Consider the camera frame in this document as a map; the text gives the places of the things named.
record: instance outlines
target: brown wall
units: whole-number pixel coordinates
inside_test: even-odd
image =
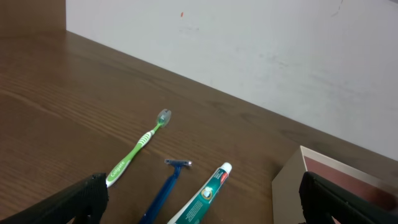
[[[65,0],[0,0],[0,37],[65,29]]]

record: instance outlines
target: toothpaste label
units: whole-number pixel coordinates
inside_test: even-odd
[[[228,173],[219,168],[175,224],[199,224],[227,177]]]

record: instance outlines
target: toothbrush handle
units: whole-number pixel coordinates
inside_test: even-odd
[[[151,137],[155,134],[155,131],[148,131],[143,135],[139,140],[134,149],[125,157],[123,158],[109,173],[108,177],[106,178],[106,186],[112,186],[122,175],[122,173],[126,170],[127,166],[130,164],[132,158],[137,154],[137,152],[144,147]]]
[[[141,218],[139,224],[151,224],[155,221],[160,208],[162,208],[164,202],[172,191],[178,176],[180,175],[181,167],[175,167],[174,174],[171,175],[164,183],[162,189],[156,195],[155,200],[152,202],[144,216]]]

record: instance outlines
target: tabletop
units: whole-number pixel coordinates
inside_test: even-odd
[[[0,39],[0,219],[110,172],[164,108],[170,123],[108,189],[102,223],[140,220],[173,173],[164,159],[193,165],[156,223],[224,162],[233,169],[203,223],[272,223],[271,181],[300,145],[398,183],[392,159],[61,31]]]

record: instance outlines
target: scratch on wall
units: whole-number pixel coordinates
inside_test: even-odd
[[[333,13],[330,17],[335,17],[337,16],[337,14],[340,12],[341,9],[341,5],[343,4],[344,0],[341,0],[340,5],[338,6],[337,12]]]

